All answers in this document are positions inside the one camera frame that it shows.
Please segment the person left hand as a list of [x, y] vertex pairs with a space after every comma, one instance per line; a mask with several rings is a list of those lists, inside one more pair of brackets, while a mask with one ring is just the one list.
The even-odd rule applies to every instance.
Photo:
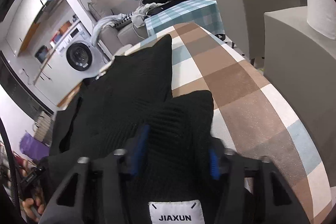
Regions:
[[45, 204], [40, 197], [27, 198], [22, 202], [23, 209], [29, 219], [38, 223], [45, 211]]

